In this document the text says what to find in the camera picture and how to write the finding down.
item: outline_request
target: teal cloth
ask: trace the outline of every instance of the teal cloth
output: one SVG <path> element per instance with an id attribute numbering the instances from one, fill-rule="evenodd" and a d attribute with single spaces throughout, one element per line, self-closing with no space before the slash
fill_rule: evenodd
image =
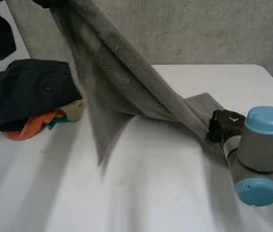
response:
<path id="1" fill-rule="evenodd" d="M 56 117 L 54 118 L 49 124 L 47 124 L 47 128 L 49 130 L 53 129 L 55 124 L 59 122 L 59 123 L 66 123 L 69 122 L 67 115 L 63 116 L 63 117 Z"/>

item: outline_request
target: orange cloth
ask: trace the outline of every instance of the orange cloth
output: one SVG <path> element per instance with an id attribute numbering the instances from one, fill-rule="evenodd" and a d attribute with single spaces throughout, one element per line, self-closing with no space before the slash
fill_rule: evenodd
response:
<path id="1" fill-rule="evenodd" d="M 48 112 L 46 114 L 32 116 L 28 119 L 26 125 L 22 130 L 14 132 L 2 132 L 2 134 L 6 138 L 15 141 L 29 139 L 42 129 L 43 123 L 49 124 L 55 117 L 63 116 L 65 116 L 64 113 L 56 110 Z"/>

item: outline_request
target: dark jacket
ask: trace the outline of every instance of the dark jacket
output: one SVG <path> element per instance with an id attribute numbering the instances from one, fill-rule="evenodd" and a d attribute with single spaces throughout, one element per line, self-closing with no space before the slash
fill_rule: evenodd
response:
<path id="1" fill-rule="evenodd" d="M 30 116 L 80 99 L 68 63 L 16 60 L 0 72 L 0 131 L 19 131 Z"/>

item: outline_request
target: beige cloth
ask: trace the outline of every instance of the beige cloth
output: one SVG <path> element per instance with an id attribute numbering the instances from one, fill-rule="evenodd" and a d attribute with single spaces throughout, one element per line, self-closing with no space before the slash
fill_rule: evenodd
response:
<path id="1" fill-rule="evenodd" d="M 60 111 L 64 112 L 67 115 L 67 119 L 71 122 L 78 121 L 84 110 L 84 105 L 82 100 L 74 101 L 68 105 L 59 108 Z"/>

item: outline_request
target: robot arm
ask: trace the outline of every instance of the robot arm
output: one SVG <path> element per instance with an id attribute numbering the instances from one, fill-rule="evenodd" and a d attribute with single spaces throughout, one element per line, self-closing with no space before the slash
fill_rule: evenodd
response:
<path id="1" fill-rule="evenodd" d="M 259 106 L 247 118 L 215 111 L 208 139 L 220 143 L 235 191 L 248 205 L 273 203 L 273 107 Z"/>

